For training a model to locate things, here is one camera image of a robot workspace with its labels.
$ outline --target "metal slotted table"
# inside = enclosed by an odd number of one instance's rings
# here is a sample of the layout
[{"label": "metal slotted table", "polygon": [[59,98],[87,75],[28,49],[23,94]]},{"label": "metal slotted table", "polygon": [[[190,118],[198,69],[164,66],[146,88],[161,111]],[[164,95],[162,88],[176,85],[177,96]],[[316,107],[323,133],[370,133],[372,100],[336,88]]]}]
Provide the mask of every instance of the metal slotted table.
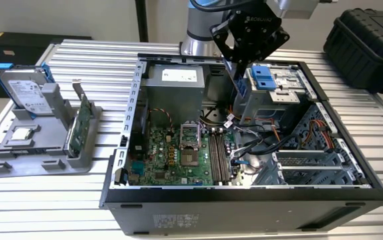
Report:
[{"label": "metal slotted table", "polygon": [[[78,105],[71,80],[82,79],[86,94],[102,106],[102,123],[89,173],[0,178],[0,238],[130,238],[110,211],[98,209],[107,159],[119,143],[123,112],[138,53],[177,54],[178,45],[66,40],[51,45],[47,62],[62,96]],[[362,152],[383,181],[383,101],[366,90],[350,88],[325,55],[316,51],[279,50],[271,60],[304,61],[329,97]],[[0,141],[14,118],[7,104],[0,113]],[[383,239],[383,207],[329,232],[300,234],[176,235],[151,239]]]}]

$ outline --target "black hard case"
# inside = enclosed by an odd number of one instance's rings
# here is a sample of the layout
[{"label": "black hard case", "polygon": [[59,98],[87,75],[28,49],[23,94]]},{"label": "black hard case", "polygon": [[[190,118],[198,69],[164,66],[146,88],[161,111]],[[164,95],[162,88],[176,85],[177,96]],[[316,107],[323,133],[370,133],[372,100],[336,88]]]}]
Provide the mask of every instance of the black hard case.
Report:
[{"label": "black hard case", "polygon": [[383,11],[347,10],[335,20],[324,51],[351,86],[383,93]]}]

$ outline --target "black computer case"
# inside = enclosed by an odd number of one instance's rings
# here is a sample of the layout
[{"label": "black computer case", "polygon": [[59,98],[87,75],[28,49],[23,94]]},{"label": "black computer case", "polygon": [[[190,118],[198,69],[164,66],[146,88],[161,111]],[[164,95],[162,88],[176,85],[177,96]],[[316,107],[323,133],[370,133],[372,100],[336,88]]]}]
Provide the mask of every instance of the black computer case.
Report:
[{"label": "black computer case", "polygon": [[383,93],[383,11],[347,10],[335,20],[324,51],[352,87]]},{"label": "black computer case", "polygon": [[[139,55],[142,61],[154,64],[172,64],[177,56]],[[149,63],[138,62],[133,85],[139,83],[141,74]],[[182,59],[186,64],[222,65],[221,59],[188,56]],[[265,62],[283,64],[291,62]],[[304,62],[295,62],[303,69],[313,90],[316,102],[321,103],[327,114],[338,127],[340,136],[350,146],[350,155],[363,169],[367,179],[362,184],[368,188],[323,189],[311,187],[225,189],[196,186],[193,189],[161,187],[110,186],[113,169],[129,155],[126,147],[127,132],[122,133],[119,148],[110,157],[106,179],[101,196],[101,207],[110,209],[126,235],[153,234],[237,234],[237,233],[280,233],[328,231],[343,225],[354,218],[383,206],[383,184],[379,180],[363,153],[342,123],[329,99],[316,82]],[[137,90],[131,89],[131,98]],[[133,114],[126,111],[126,119]],[[126,184],[123,172],[114,181]]]},{"label": "black computer case", "polygon": [[50,43],[60,43],[63,39],[91,40],[91,37],[0,32],[0,63],[35,65]]}]

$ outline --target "circuit board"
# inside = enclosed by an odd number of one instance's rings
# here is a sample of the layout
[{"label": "circuit board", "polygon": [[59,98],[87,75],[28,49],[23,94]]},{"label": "circuit board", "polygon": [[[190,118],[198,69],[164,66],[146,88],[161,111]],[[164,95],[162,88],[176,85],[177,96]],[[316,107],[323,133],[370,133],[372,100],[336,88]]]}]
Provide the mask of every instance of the circuit board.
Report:
[{"label": "circuit board", "polygon": [[[166,140],[168,130],[165,128],[153,127],[149,134],[147,159],[134,161],[131,163],[131,175],[129,182],[141,186],[210,186],[213,185],[212,169],[210,169],[210,151],[209,151],[209,135],[201,134],[201,146],[197,151],[197,161],[185,162],[180,149],[180,130],[170,135],[170,141]],[[234,142],[232,134],[225,134],[225,142]],[[169,154],[173,152],[173,164],[169,162]]]},{"label": "circuit board", "polygon": [[91,105],[86,95],[82,98],[82,103],[77,111],[71,132],[68,134],[67,149],[71,157],[77,157],[79,152],[86,145],[87,133],[90,127],[91,118]]}]

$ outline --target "green motherboard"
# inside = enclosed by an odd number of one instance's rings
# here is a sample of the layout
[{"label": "green motherboard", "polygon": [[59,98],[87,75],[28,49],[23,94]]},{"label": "green motherboard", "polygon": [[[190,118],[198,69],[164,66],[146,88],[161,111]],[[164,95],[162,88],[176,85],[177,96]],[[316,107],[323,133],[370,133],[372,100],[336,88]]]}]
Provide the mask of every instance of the green motherboard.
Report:
[{"label": "green motherboard", "polygon": [[[213,185],[209,134],[201,134],[198,151],[180,149],[180,136],[180,130],[172,134],[165,128],[151,127],[146,160],[131,163],[129,182],[133,185]],[[224,140],[226,145],[234,144],[230,132],[224,134]]]}]

